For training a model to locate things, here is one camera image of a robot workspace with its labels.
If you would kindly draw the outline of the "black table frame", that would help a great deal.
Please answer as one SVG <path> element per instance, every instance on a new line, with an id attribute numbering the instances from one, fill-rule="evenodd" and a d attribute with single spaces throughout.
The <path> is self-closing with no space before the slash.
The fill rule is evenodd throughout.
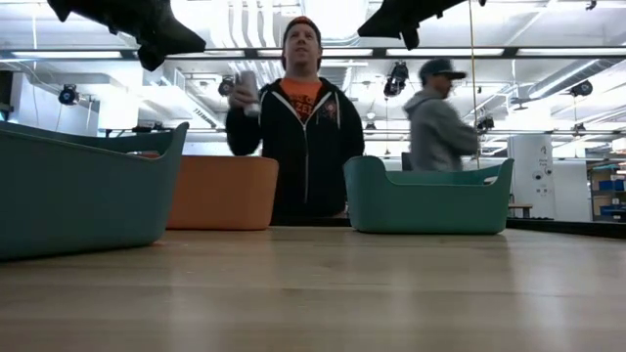
<path id="1" fill-rule="evenodd" d="M 345 217 L 275 217 L 271 220 L 270 226 L 350 227 L 351 224 L 350 220 Z M 567 222 L 556 220 L 508 218 L 507 228 L 626 241 L 626 223 L 617 222 Z"/>

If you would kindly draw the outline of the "metal storage shelf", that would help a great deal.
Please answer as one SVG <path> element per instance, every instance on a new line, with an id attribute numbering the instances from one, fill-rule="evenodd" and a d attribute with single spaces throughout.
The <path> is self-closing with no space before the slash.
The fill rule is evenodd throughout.
<path id="1" fill-rule="evenodd" d="M 600 222 L 626 223 L 624 220 L 601 216 L 600 207 L 603 205 L 626 206 L 626 192 L 607 192 L 599 190 L 599 182 L 603 180 L 626 180 L 626 169 L 617 164 L 594 166 L 589 171 L 592 220 Z"/>

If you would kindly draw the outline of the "white pipe bundle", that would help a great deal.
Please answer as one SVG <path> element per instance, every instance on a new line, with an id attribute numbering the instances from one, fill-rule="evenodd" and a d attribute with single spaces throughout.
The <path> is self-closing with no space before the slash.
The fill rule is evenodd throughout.
<path id="1" fill-rule="evenodd" d="M 217 48 L 278 47 L 273 0 L 213 0 L 212 15 L 210 37 Z M 270 61 L 234 61 L 228 67 L 234 75 L 252 71 L 258 87 L 271 83 L 284 72 L 277 62 Z"/>

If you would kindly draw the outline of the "dark teal plastic bin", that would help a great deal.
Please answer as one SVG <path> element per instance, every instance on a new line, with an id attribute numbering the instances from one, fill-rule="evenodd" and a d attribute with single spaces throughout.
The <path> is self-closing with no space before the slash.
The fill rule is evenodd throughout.
<path id="1" fill-rule="evenodd" d="M 158 241 L 188 128 L 105 138 L 0 122 L 0 262 Z"/>

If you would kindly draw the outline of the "orange plastic bin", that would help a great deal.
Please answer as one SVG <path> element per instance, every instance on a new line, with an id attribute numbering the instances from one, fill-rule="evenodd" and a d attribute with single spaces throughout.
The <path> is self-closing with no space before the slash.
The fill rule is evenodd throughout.
<path id="1" fill-rule="evenodd" d="M 270 226 L 279 163 L 262 156 L 184 155 L 168 230 L 263 231 Z"/>

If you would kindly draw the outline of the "green plastic bin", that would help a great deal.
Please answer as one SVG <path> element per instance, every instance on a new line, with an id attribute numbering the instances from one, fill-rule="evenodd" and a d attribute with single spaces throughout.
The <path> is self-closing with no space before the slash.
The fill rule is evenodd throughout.
<path id="1" fill-rule="evenodd" d="M 348 217 L 362 233 L 494 235 L 507 225 L 514 160 L 458 172 L 388 171 L 375 156 L 344 164 Z"/>

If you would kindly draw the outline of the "black beam with light strips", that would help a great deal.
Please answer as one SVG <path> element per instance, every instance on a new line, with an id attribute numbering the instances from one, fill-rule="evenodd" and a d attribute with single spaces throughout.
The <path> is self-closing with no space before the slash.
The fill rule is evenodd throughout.
<path id="1" fill-rule="evenodd" d="M 278 60 L 282 50 L 279 48 L 218 48 L 207 49 L 201 53 L 173 54 L 169 60 Z M 469 60 L 476 58 L 512 60 L 525 59 L 626 59 L 626 46 L 581 46 L 581 47 L 515 47 L 515 46 L 477 46 L 477 47 L 421 47 L 407 50 L 399 47 L 329 47 L 323 51 L 323 57 L 330 60 L 405 60 L 448 57 Z M 2 50 L 0 60 L 137 60 L 138 52 L 131 49 L 111 50 Z"/>

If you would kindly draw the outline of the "black metal station frame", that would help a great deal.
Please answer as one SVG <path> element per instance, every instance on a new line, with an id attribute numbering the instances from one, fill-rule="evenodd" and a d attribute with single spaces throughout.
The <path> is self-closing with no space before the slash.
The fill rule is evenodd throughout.
<path id="1" fill-rule="evenodd" d="M 489 129 L 478 132 L 478 141 L 481 144 L 480 154 L 484 157 L 492 157 L 504 147 L 496 147 L 496 143 L 504 143 L 509 137 L 515 136 L 548 136 L 560 147 L 569 144 L 603 143 L 610 144 L 612 141 L 626 138 L 626 127 L 617 129 L 552 129 L 552 130 L 529 130 L 529 129 Z M 410 133 L 408 129 L 365 129 L 364 138 L 367 143 L 383 143 L 382 153 L 376 155 L 382 158 L 397 158 L 397 152 L 391 150 L 392 143 L 409 143 Z M 187 141 L 191 143 L 223 143 L 226 141 L 226 131 L 215 128 L 190 128 L 187 132 Z"/>

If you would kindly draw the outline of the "white square column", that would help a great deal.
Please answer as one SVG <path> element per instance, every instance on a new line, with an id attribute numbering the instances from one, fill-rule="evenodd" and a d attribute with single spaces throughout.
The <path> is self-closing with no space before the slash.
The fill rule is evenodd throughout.
<path id="1" fill-rule="evenodd" d="M 556 197 L 552 139 L 548 135 L 514 135 L 508 140 L 508 157 L 514 160 L 514 202 L 531 204 L 531 217 L 554 219 Z"/>

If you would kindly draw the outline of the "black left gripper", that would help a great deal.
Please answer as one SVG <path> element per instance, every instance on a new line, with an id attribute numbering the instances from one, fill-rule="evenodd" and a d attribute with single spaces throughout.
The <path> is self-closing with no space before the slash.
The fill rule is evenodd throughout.
<path id="1" fill-rule="evenodd" d="M 174 15 L 172 0 L 47 0 L 61 22 L 71 13 L 132 36 L 143 69 L 154 71 L 167 56 L 201 53 L 205 40 Z"/>

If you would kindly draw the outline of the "person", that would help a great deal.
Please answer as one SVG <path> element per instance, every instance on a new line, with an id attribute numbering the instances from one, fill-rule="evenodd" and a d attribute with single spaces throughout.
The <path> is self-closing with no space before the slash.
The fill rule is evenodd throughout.
<path id="1" fill-rule="evenodd" d="M 462 157 L 477 151 L 475 128 L 464 123 L 447 101 L 453 82 L 466 76 L 447 58 L 431 59 L 420 68 L 422 88 L 403 106 L 410 122 L 413 170 L 458 172 L 463 169 Z"/>
<path id="2" fill-rule="evenodd" d="M 228 98 L 227 144 L 236 156 L 260 151 L 279 164 L 276 217 L 336 217 L 346 208 L 344 164 L 365 149 L 362 119 L 319 73 L 323 46 L 305 16 L 284 33 L 283 77 L 254 91 L 238 78 Z"/>

